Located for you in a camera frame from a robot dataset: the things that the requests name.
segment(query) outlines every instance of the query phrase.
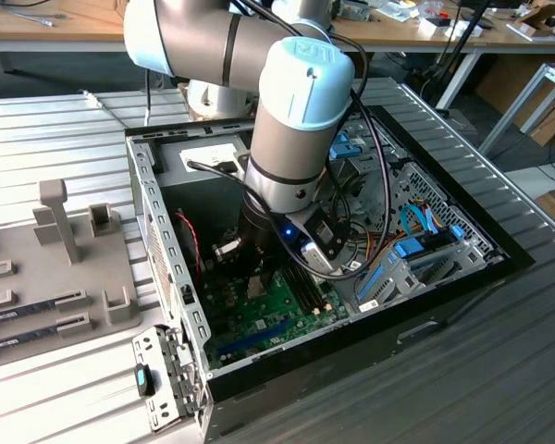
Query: red wire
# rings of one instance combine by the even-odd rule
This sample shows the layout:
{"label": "red wire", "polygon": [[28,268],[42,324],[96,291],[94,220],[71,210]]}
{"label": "red wire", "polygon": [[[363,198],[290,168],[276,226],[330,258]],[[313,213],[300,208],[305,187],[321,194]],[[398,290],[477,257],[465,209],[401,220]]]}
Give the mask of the red wire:
{"label": "red wire", "polygon": [[187,217],[185,217],[184,215],[182,215],[181,213],[177,212],[177,213],[175,213],[175,216],[180,218],[183,222],[185,222],[187,224],[187,227],[189,227],[189,230],[191,231],[191,235],[193,237],[193,242],[195,243],[195,272],[197,273],[197,281],[199,283],[200,274],[202,272],[200,270],[200,242],[197,241],[197,235],[195,234],[195,228],[193,227],[193,225],[191,224],[189,219]]}

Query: black ring band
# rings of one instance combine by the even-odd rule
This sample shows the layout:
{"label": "black ring band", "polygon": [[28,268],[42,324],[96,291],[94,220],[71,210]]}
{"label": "black ring band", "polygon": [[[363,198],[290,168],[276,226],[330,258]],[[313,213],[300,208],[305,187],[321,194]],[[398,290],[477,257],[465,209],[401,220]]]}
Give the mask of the black ring band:
{"label": "black ring band", "polygon": [[259,164],[257,164],[255,162],[255,159],[253,159],[253,156],[250,157],[251,159],[251,163],[253,164],[254,168],[259,171],[259,173],[263,176],[265,176],[268,179],[273,180],[274,182],[278,182],[278,183],[283,183],[285,185],[306,185],[307,183],[310,183],[314,180],[316,180],[321,173],[315,174],[314,176],[307,178],[307,179],[286,179],[286,178],[280,178],[278,176],[274,176],[271,173],[268,173],[267,171],[265,171],[264,169],[262,169]]}

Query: motherboard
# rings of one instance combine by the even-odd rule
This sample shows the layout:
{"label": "motherboard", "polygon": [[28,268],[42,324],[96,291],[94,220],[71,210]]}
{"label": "motherboard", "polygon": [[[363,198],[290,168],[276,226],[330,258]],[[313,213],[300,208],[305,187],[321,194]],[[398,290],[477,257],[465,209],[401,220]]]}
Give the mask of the motherboard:
{"label": "motherboard", "polygon": [[304,337],[349,317],[328,284],[318,284],[296,265],[281,267],[263,295],[251,294],[245,279],[207,281],[202,306],[212,330],[205,344],[210,368],[232,364]]}

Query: metal bracket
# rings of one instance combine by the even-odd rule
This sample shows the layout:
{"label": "metal bracket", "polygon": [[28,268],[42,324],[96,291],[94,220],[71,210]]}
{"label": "metal bracket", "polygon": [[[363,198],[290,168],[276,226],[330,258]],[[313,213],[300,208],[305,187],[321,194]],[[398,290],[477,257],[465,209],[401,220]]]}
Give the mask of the metal bracket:
{"label": "metal bracket", "polygon": [[148,406],[150,428],[159,432],[204,407],[203,387],[180,331],[151,327],[132,341],[136,383]]}

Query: side panel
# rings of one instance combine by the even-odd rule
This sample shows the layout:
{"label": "side panel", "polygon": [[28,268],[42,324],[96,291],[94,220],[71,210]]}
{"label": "side panel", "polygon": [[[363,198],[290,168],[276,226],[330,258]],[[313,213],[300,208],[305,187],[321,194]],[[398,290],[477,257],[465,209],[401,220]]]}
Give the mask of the side panel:
{"label": "side panel", "polygon": [[268,413],[299,401],[346,376],[401,352],[413,341],[424,336],[414,332],[413,337],[408,335],[404,338],[408,331],[418,330],[419,326],[424,326],[422,330],[424,334],[438,331],[453,313],[475,297],[474,294],[465,295],[447,302],[409,321],[356,342],[350,347],[244,391],[240,395],[215,403],[207,428],[206,442],[226,436]]}

